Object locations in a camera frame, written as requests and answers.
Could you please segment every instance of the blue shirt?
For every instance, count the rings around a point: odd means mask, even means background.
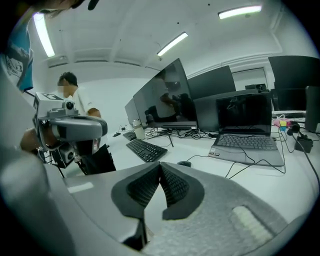
[[[0,54],[0,67],[11,83],[22,92],[32,89],[33,52],[30,49],[28,24],[16,27],[6,50]]]

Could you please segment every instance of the charger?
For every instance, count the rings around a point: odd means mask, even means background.
[[[209,133],[208,136],[209,136],[210,138],[212,138],[212,139],[218,138],[218,134],[211,134],[211,133]]]
[[[302,152],[305,151],[306,153],[311,152],[311,149],[314,146],[314,142],[312,141],[312,139],[308,138],[307,135],[301,134],[301,137],[296,138],[296,140],[297,142],[295,143],[295,146],[294,146],[295,150],[302,151]]]

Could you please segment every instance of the keyboard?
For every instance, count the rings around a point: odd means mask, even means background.
[[[303,112],[300,112],[300,113],[277,113],[275,115],[277,117],[284,115],[285,118],[288,118],[288,119],[305,118],[306,117],[306,113],[303,113]]]
[[[229,148],[255,150],[276,150],[276,143],[270,137],[219,135],[214,145]]]
[[[167,153],[167,149],[135,139],[126,145],[146,163],[155,162]]]
[[[135,140],[137,138],[136,134],[134,132],[132,132],[132,131],[129,131],[129,132],[123,134],[123,136],[126,139],[128,139],[129,141],[133,141],[133,140]]]

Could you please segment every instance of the bottle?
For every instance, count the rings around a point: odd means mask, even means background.
[[[145,136],[145,131],[142,128],[142,124],[141,124],[140,119],[133,120],[132,124],[133,124],[136,138],[139,140],[144,140],[146,138],[146,136]]]

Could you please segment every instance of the fluorescent light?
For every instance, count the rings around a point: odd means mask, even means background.
[[[237,9],[222,11],[222,12],[219,12],[218,15],[222,20],[225,18],[229,18],[232,16],[241,15],[241,14],[258,13],[261,11],[261,9],[262,9],[261,5],[253,5],[253,6],[247,6],[247,7],[241,7]]]
[[[173,39],[170,43],[168,43],[162,50],[160,50],[157,55],[162,56],[167,51],[169,51],[172,47],[174,47],[177,43],[181,42],[183,39],[185,39],[188,36],[186,32],[183,32],[181,35]]]
[[[44,14],[36,13],[35,15],[33,15],[33,20],[34,20],[36,31],[39,35],[41,44],[45,50],[46,55],[49,58],[52,56],[55,56],[54,49],[52,48],[52,45],[49,39]]]

